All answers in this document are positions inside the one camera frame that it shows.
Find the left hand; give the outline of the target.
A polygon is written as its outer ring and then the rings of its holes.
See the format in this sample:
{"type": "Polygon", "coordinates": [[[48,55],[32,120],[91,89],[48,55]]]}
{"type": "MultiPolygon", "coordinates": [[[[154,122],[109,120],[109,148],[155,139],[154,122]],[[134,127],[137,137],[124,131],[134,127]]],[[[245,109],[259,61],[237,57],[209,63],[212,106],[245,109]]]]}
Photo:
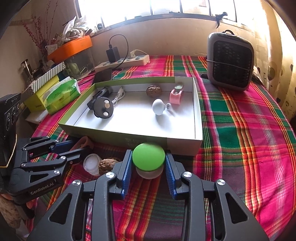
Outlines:
{"type": "Polygon", "coordinates": [[[28,230],[32,228],[32,220],[29,215],[33,215],[35,201],[29,201],[24,205],[17,205],[8,194],[1,194],[1,214],[8,226],[14,229],[20,228],[23,223],[28,230]]]}

